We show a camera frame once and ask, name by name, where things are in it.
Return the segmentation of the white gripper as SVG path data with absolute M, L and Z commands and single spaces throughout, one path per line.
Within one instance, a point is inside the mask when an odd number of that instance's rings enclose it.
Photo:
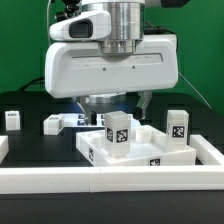
M 97 113 L 87 95 L 137 92 L 136 120 L 146 118 L 152 92 L 178 80 L 174 35 L 149 35 L 132 54 L 103 54 L 97 42 L 58 42 L 50 46 L 45 62 L 45 88 L 55 98 L 79 97 L 86 125 L 97 124 Z

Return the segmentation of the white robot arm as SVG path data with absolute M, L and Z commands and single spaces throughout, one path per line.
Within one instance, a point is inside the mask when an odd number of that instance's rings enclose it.
M 55 98 L 75 97 L 91 124 L 89 98 L 137 92 L 137 119 L 145 117 L 151 92 L 178 81 L 174 34 L 144 26 L 147 7 L 181 8 L 190 0 L 62 0 L 65 9 L 50 26 L 45 88 Z

